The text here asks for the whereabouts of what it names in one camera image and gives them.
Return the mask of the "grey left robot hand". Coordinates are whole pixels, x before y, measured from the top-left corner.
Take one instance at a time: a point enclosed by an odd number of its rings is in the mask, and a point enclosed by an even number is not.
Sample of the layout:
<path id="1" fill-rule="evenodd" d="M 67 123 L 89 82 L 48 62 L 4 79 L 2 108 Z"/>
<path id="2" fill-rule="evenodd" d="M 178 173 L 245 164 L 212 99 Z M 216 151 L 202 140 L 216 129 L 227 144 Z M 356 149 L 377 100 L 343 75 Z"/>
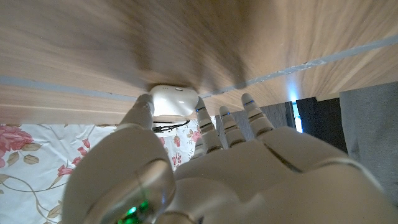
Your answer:
<path id="1" fill-rule="evenodd" d="M 202 139 L 193 157 L 173 169 L 152 130 L 153 99 L 141 95 L 72 172 L 63 222 L 397 222 L 397 207 L 367 168 L 317 138 L 274 128 L 251 95 L 242 103 L 254 139 L 246 140 L 222 107 L 222 145 L 199 100 Z"/>

